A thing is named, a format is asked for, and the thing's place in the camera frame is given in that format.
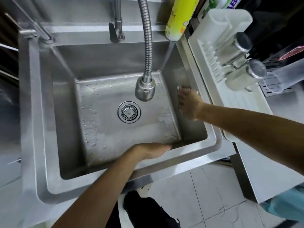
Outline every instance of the dish drying rack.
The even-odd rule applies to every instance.
[[[226,86],[225,76],[234,69],[221,66],[215,56],[217,48],[235,33],[244,32],[251,23],[252,17],[246,10],[211,9],[188,43],[214,105],[272,114],[260,86],[252,92],[233,91]],[[223,134],[231,142],[239,141],[226,131]]]

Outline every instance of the drain strainer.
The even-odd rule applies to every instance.
[[[125,123],[134,123],[140,117],[139,106],[132,101],[125,101],[118,107],[118,117]]]

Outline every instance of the leg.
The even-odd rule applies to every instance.
[[[129,192],[123,205],[134,228],[180,227],[153,198],[141,198],[137,191]]]
[[[119,213],[118,213],[118,203],[116,202],[112,213],[109,217],[107,225],[105,228],[121,228],[120,220],[119,220]]]

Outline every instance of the sink rim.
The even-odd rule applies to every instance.
[[[32,189],[34,185],[35,192],[41,201],[57,204],[79,196],[105,170],[69,180],[61,178],[56,128],[54,128],[54,100],[46,98],[50,92],[53,93],[52,77],[48,70],[40,72],[43,67],[40,67],[40,47],[37,39],[28,40],[20,37],[19,46],[23,190]],[[185,36],[177,42],[177,48],[186,72],[193,73],[193,78],[189,78],[191,86],[197,86],[204,101],[210,103]],[[140,162],[130,182],[137,179],[143,180],[146,177],[149,177],[148,181],[160,180],[175,175],[179,165],[188,165],[190,161],[201,160],[202,165],[226,157],[227,155],[221,157],[214,154],[214,151],[222,145],[221,131],[208,123],[204,124],[208,134],[206,140],[173,149],[158,159]]]

